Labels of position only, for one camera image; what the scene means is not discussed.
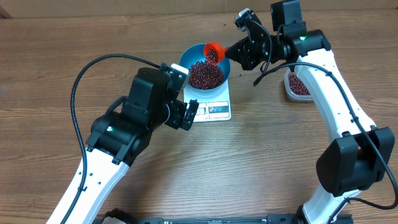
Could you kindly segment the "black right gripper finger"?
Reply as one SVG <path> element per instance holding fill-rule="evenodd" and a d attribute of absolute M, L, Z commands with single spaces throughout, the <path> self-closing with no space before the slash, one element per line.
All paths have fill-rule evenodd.
<path fill-rule="evenodd" d="M 225 52 L 226 56 L 237 56 L 243 51 L 243 47 L 245 44 L 249 41 L 249 39 L 241 39 L 237 41 L 235 44 L 232 46 L 227 47 L 227 50 Z"/>
<path fill-rule="evenodd" d="M 248 61 L 246 60 L 245 56 L 230 56 L 229 59 L 233 60 L 234 62 L 237 62 L 241 65 L 242 69 L 248 69 L 249 64 Z"/>

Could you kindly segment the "orange measuring scoop blue handle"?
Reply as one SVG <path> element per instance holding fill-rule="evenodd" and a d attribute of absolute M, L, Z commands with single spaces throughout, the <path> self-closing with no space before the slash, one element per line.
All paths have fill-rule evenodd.
<path fill-rule="evenodd" d="M 208 42 L 204 46 L 203 53 L 208 63 L 218 65 L 224 59 L 227 50 L 227 47 L 222 47 L 218 42 Z"/>

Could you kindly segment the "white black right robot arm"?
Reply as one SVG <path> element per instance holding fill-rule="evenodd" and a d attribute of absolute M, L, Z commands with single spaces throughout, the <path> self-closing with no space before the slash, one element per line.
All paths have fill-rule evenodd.
<path fill-rule="evenodd" d="M 308 30 L 298 1 L 271 5 L 273 32 L 255 12 L 242 10 L 235 18 L 247 37 L 227 48 L 225 56 L 243 70 L 260 63 L 274 70 L 288 68 L 303 82 L 327 128 L 330 145 L 316 163 L 319 186 L 310 200 L 289 215 L 291 223 L 342 223 L 342 209 L 359 201 L 362 191 L 388 177 L 397 182 L 388 166 L 395 137 L 379 128 L 361 109 L 345 83 L 324 33 Z"/>

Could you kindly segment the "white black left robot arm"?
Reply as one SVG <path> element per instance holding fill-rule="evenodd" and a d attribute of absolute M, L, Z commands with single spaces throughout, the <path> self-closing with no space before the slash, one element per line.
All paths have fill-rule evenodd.
<path fill-rule="evenodd" d="M 177 64 L 140 68 L 128 96 L 120 97 L 91 126 L 78 169 L 49 223 L 92 223 L 114 186 L 148 147 L 162 124 L 188 131 L 195 100 L 177 99 L 190 73 Z"/>

